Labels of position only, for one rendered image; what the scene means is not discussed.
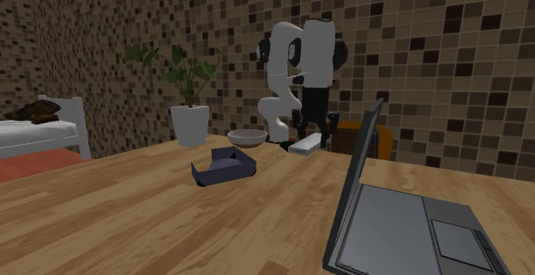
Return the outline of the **dark blue open box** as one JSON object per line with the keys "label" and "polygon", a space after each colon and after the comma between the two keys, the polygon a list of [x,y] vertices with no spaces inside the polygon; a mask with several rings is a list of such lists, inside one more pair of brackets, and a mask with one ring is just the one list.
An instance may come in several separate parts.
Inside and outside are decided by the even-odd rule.
{"label": "dark blue open box", "polygon": [[212,162],[205,171],[198,171],[191,164],[192,177],[200,187],[253,176],[256,161],[235,146],[214,148]]}

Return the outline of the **orange chair with brown back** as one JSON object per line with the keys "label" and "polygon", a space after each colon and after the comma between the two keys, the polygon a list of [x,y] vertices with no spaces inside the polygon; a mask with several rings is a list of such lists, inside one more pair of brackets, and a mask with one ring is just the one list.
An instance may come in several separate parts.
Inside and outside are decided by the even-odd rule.
{"label": "orange chair with brown back", "polygon": [[[331,134],[330,151],[352,155],[361,122],[340,121],[337,130]],[[367,157],[390,160],[393,136],[389,129],[377,124],[370,138]]]}

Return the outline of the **green plant in white pot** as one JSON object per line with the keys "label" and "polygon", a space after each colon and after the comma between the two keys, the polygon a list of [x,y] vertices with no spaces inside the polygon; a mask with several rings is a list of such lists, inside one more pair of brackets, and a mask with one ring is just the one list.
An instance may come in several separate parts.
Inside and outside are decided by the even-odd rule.
{"label": "green plant in white pot", "polygon": [[131,46],[123,54],[125,62],[143,59],[143,68],[154,65],[164,75],[165,80],[177,87],[183,96],[184,105],[170,108],[174,132],[180,146],[194,147],[206,142],[209,107],[196,105],[195,102],[207,82],[213,79],[215,70],[223,60],[222,51],[215,49],[214,53],[218,58],[214,67],[206,60],[187,66],[181,46],[171,49],[171,60],[162,56],[159,48],[149,50],[141,44]]}

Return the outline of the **grey open laptop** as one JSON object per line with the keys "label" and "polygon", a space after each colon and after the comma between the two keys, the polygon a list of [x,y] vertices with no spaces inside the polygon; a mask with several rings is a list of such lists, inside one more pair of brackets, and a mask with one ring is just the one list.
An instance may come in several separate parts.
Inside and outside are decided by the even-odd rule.
{"label": "grey open laptop", "polygon": [[364,113],[323,269],[335,275],[512,275],[469,206],[361,183],[382,103]]}

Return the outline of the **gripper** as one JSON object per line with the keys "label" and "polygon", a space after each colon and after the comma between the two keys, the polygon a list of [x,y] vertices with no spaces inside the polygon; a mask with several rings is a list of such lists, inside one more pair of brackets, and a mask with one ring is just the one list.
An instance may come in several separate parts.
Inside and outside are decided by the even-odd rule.
{"label": "gripper", "polygon": [[330,135],[338,128],[340,114],[328,112],[329,88],[303,87],[302,109],[292,111],[292,125],[298,132],[300,140],[306,137],[306,129],[310,119],[320,119],[318,127],[321,130],[320,148],[327,147]]}

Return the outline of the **pale grey bowl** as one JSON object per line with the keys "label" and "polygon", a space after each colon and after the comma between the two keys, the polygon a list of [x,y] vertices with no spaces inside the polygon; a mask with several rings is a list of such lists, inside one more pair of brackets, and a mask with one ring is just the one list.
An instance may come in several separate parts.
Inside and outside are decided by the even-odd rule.
{"label": "pale grey bowl", "polygon": [[266,141],[268,133],[259,129],[237,129],[227,134],[228,140],[240,148],[253,148]]}

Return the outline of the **white flat rectangular block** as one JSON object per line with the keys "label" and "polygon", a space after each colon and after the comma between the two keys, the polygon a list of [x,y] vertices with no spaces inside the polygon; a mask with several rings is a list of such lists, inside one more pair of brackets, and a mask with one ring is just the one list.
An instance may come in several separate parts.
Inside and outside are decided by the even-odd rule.
{"label": "white flat rectangular block", "polygon": [[321,148],[321,133],[314,133],[288,147],[289,153],[301,156],[310,156],[315,150]]}

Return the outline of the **white bed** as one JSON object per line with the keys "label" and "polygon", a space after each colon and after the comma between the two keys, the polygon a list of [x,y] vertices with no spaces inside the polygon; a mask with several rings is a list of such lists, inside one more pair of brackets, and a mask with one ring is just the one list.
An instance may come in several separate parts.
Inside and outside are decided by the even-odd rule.
{"label": "white bed", "polygon": [[78,146],[81,158],[91,158],[81,97],[49,98],[39,95],[61,109],[55,122],[32,124],[30,121],[0,121],[0,158],[12,158],[68,146]]}

